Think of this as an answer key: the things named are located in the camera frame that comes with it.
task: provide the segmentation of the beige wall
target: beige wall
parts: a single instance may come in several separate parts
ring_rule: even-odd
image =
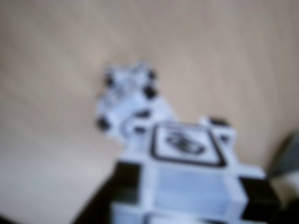
[[[146,59],[183,121],[238,130],[242,162],[267,167],[299,126],[296,0],[2,0],[0,213],[70,222],[120,147],[94,126],[107,63]]]

